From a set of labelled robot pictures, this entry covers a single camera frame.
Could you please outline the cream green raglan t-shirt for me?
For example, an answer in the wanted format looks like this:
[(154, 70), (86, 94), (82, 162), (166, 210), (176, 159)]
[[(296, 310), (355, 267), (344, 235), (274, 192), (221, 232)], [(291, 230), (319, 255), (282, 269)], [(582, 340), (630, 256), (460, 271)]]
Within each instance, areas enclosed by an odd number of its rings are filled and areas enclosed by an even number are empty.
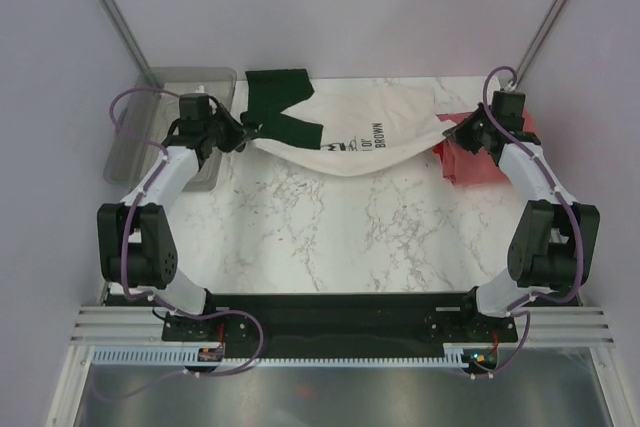
[(443, 141), (453, 122), (432, 92), (397, 82), (313, 81), (304, 69), (246, 74), (243, 124), (253, 145), (319, 173), (355, 177), (394, 166)]

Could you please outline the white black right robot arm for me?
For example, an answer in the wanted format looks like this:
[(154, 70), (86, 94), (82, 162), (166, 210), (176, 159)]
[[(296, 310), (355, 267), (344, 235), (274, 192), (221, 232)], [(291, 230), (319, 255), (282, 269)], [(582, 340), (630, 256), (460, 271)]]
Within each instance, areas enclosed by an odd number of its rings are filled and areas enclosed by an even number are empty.
[(493, 330), (493, 317), (537, 299), (572, 301), (590, 273), (600, 213), (562, 186), (537, 135), (524, 128), (524, 107), (521, 92), (484, 93), (477, 109), (445, 133), (467, 152), (486, 152), (525, 201), (505, 268), (472, 289), (474, 306), (458, 315), (460, 333), (473, 341)]

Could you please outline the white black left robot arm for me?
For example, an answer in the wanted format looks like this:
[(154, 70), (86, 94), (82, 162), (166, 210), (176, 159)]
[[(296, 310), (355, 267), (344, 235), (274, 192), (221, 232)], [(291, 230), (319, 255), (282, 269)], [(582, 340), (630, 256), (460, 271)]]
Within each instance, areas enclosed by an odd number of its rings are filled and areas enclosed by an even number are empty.
[(242, 151), (252, 131), (211, 94), (160, 92), (174, 96), (179, 109), (163, 140), (144, 138), (114, 122), (118, 132), (157, 149), (158, 155), (125, 197), (97, 211), (101, 274), (120, 285), (126, 300), (153, 302), (185, 317), (185, 329), (208, 340), (218, 332), (220, 318), (207, 308), (208, 290), (179, 268), (168, 212), (214, 152)]

